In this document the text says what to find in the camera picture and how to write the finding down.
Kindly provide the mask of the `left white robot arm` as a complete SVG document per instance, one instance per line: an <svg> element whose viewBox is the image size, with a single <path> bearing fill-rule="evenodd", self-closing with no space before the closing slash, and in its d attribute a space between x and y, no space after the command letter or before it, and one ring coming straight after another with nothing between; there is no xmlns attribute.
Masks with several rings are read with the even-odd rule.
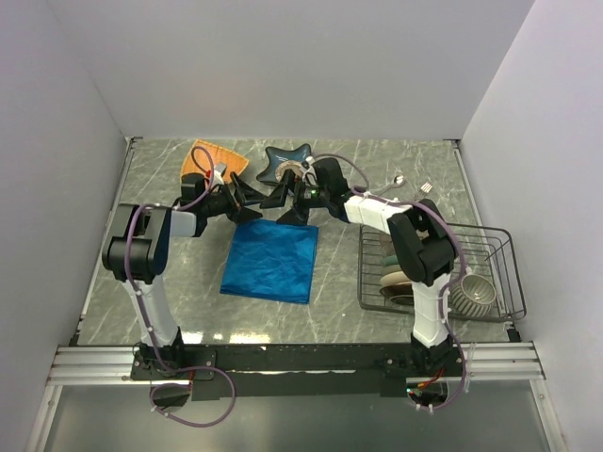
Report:
<svg viewBox="0 0 603 452"><path fill-rule="evenodd" d="M174 237L197 238L210 218L225 216L235 224L259 219L252 210L266 196L235 173L226 183L220 175L189 173L181 177L181 195L172 206L121 203L102 250L102 263L122 283L140 326L135 362L167 379L186 370L187 354L163 282Z"/></svg>

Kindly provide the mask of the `blue cloth napkin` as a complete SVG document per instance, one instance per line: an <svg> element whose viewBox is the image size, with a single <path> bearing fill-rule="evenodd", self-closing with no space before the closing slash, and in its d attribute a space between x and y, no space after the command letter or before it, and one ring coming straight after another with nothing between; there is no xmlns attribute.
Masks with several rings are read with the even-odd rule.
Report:
<svg viewBox="0 0 603 452"><path fill-rule="evenodd" d="M225 295L295 304L310 301L318 227L258 219L236 227L223 270Z"/></svg>

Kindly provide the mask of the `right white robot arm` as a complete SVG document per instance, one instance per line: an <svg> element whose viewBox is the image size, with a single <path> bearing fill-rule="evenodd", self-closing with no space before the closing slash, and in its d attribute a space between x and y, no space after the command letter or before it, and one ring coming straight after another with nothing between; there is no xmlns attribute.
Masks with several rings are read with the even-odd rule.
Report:
<svg viewBox="0 0 603 452"><path fill-rule="evenodd" d="M286 170L260 207L283 207L291 196L291 207L278 218L280 223L304 225L310 210L324 208L333 218L389 235L401 271L412 286L412 363L418 373L433 375L444 366L453 348L448 289L458 256L454 233L427 199L396 202L365 188L349 187L332 157L310 160L302 168L301 176Z"/></svg>

